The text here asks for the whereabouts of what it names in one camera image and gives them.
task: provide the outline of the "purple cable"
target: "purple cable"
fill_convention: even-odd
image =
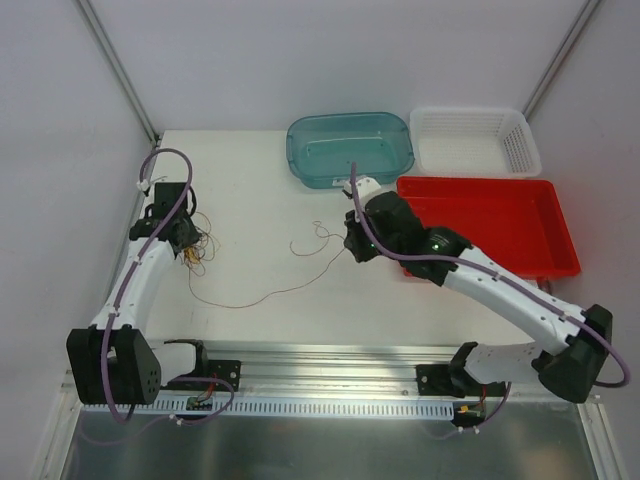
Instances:
[[[215,412],[212,412],[210,414],[207,414],[206,412],[203,412],[203,415],[206,415],[206,417],[201,418],[199,420],[185,420],[182,419],[182,425],[186,425],[186,426],[196,426],[196,425],[201,425],[203,423],[206,422],[210,422],[211,420],[213,420],[214,418],[218,417],[222,412],[224,412],[225,410],[227,410],[231,404],[233,403],[234,397],[235,397],[235,393],[233,391],[233,387],[229,384],[229,382],[219,379],[219,378],[207,378],[207,377],[178,377],[178,378],[174,378],[173,380],[171,380],[172,382],[207,382],[207,383],[215,383],[218,385],[222,385],[224,388],[226,388],[229,393],[231,394],[231,397],[229,398],[229,400],[222,406],[220,407],[218,410],[216,410]],[[127,421],[129,421],[128,419],[131,418],[131,415],[133,414],[133,408],[131,408],[129,410],[129,413],[127,414]],[[84,432],[84,429],[82,428],[82,422],[84,417],[80,418],[80,420],[78,421],[78,426],[77,431],[78,431],[78,436],[80,438],[82,438],[82,440],[84,440],[87,443],[90,443],[91,445],[95,445],[98,447],[114,447],[116,445],[121,445],[123,443],[126,443],[130,440],[135,440],[136,438],[140,437],[143,433],[145,433],[147,430],[149,430],[149,428],[151,428],[152,426],[156,425],[157,423],[163,421],[163,420],[170,420],[172,417],[170,415],[163,415],[161,417],[156,417],[153,420],[151,420],[150,422],[146,423],[140,430],[138,430],[136,433],[134,433],[133,435],[131,435],[130,437],[126,437],[126,438],[121,438],[120,440],[106,440],[106,441],[102,441],[102,440],[94,440],[93,438],[87,436],[87,434]]]
[[[191,165],[191,161],[184,153],[182,153],[180,150],[176,150],[175,148],[159,148],[151,152],[147,156],[147,158],[145,158],[144,161],[142,162],[142,165],[140,166],[140,175],[139,175],[139,179],[141,182],[144,180],[144,175],[145,175],[145,170],[147,168],[147,165],[151,162],[151,160],[153,160],[160,153],[174,153],[179,157],[182,157],[182,159],[187,164],[187,170],[188,170],[187,181],[184,185],[184,189],[182,190],[182,193],[178,197],[178,201],[176,202],[176,204],[171,208],[171,210],[169,210],[169,213],[167,213],[167,216],[164,217],[164,219],[162,219],[162,222],[160,222],[160,224],[156,227],[156,229],[151,233],[147,241],[144,243],[144,245],[140,249],[140,252],[138,253],[138,257],[140,259],[142,259],[145,252],[151,246],[151,243],[156,239],[158,234],[169,223],[171,218],[173,218],[173,215],[180,208],[180,205],[182,204],[184,199],[187,197],[187,192],[189,191],[189,187],[191,187],[191,180],[193,179],[193,167]],[[114,299],[114,302],[113,302],[114,310],[117,311],[120,308],[120,302],[122,301],[122,297],[124,297],[124,294],[127,290],[127,286],[129,285],[129,282],[131,282],[131,279],[133,278],[133,274],[138,268],[138,265],[139,263],[137,262],[134,262],[131,264],[129,271],[127,272],[126,276],[124,277],[124,280],[120,284],[120,287],[118,288],[118,292],[116,293],[116,298]],[[113,400],[113,394],[111,393],[111,382],[109,381],[109,368],[108,368],[108,362],[107,362],[107,354],[109,353],[109,337],[111,336],[111,330],[113,329],[113,324],[115,321],[116,321],[116,314],[114,313],[109,314],[107,325],[104,329],[104,333],[102,336],[102,348],[100,349],[100,373],[102,375],[102,388],[104,390],[104,396],[107,401],[107,406],[109,407],[109,411],[111,412],[111,415],[113,416],[113,419],[116,422],[118,422],[121,425],[125,425],[127,422],[129,422],[131,417],[127,416],[126,418],[123,418],[118,413],[118,410],[116,409],[116,405]]]
[[[620,369],[622,370],[622,380],[620,380],[619,382],[613,382],[613,383],[596,381],[596,382],[594,382],[594,385],[597,385],[599,387],[606,387],[606,388],[622,388],[622,387],[624,387],[624,386],[629,384],[629,382],[631,381],[631,371],[629,370],[629,367],[628,367],[627,363],[624,361],[624,359],[618,353],[618,351],[613,347],[613,345],[611,345],[609,342],[607,342],[607,340],[604,339],[602,337],[602,335],[600,335],[598,332],[596,332],[589,325],[585,325],[584,323],[582,323],[577,318],[565,315],[565,313],[564,313],[564,311],[562,309],[556,307],[552,303],[547,302],[546,300],[543,300],[542,298],[538,297],[536,294],[530,292],[525,287],[519,285],[517,282],[514,282],[510,278],[503,277],[503,276],[499,275],[499,273],[497,271],[495,271],[495,270],[493,270],[491,268],[485,267],[484,265],[480,265],[478,263],[475,263],[475,262],[472,262],[470,260],[466,260],[466,259],[463,259],[463,258],[450,257],[450,256],[447,256],[447,255],[401,255],[399,253],[394,253],[391,250],[388,250],[387,248],[385,248],[385,246],[382,245],[382,243],[380,243],[380,241],[376,238],[375,234],[371,230],[371,227],[369,226],[369,222],[368,222],[367,218],[364,215],[364,209],[362,208],[362,204],[360,203],[360,197],[358,196],[358,189],[357,189],[357,186],[356,186],[357,180],[356,180],[356,163],[355,162],[353,162],[351,164],[350,183],[351,183],[351,193],[353,194],[353,202],[355,204],[356,213],[358,214],[358,218],[360,219],[360,224],[362,225],[362,228],[364,229],[365,233],[367,234],[367,237],[369,237],[369,240],[371,240],[371,243],[373,243],[375,245],[375,247],[378,249],[378,251],[382,255],[384,255],[385,257],[391,258],[392,260],[405,261],[405,262],[406,261],[414,261],[414,262],[424,262],[424,261],[453,262],[453,263],[457,263],[457,264],[460,264],[460,265],[465,265],[467,267],[474,268],[474,269],[476,269],[476,270],[478,270],[480,272],[486,273],[487,275],[490,275],[490,276],[492,276],[494,278],[498,278],[499,280],[503,281],[504,283],[506,283],[510,287],[514,288],[515,290],[517,290],[518,292],[520,292],[521,294],[523,294],[524,296],[526,296],[530,300],[533,300],[534,302],[536,302],[538,305],[548,309],[549,311],[553,312],[554,314],[558,315],[559,317],[564,318],[565,320],[567,320],[572,325],[575,325],[576,327],[578,327],[578,328],[584,330],[585,332],[587,332],[600,345],[602,345],[602,347],[607,352],[609,352],[611,354],[611,356],[614,358],[614,360],[616,362],[618,362],[618,365],[620,365]]]

